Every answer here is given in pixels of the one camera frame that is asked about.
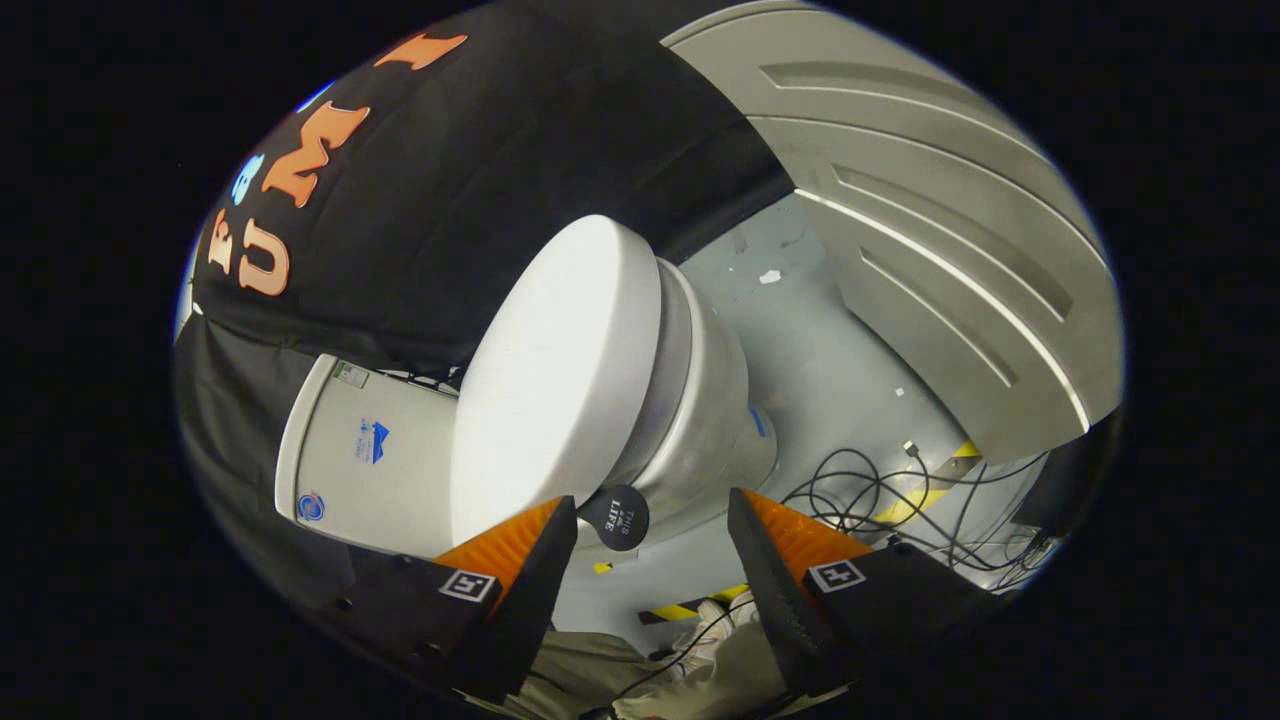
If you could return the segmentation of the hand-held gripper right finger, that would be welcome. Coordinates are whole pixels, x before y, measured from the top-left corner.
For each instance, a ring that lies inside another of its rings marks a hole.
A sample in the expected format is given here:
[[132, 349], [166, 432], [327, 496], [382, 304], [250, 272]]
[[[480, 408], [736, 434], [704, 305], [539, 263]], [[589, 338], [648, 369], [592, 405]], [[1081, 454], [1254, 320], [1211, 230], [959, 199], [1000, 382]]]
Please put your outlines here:
[[913, 543], [874, 550], [749, 489], [730, 491], [727, 528], [795, 693], [906, 667], [1006, 603]]

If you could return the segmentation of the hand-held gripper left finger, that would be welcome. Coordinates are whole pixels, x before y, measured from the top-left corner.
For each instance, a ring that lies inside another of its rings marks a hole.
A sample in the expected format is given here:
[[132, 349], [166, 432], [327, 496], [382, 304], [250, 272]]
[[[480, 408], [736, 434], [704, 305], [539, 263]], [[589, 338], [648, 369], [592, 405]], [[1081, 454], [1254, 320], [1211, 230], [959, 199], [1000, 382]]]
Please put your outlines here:
[[499, 705], [541, 648], [577, 537], [559, 496], [435, 559], [380, 555], [306, 614], [415, 685]]

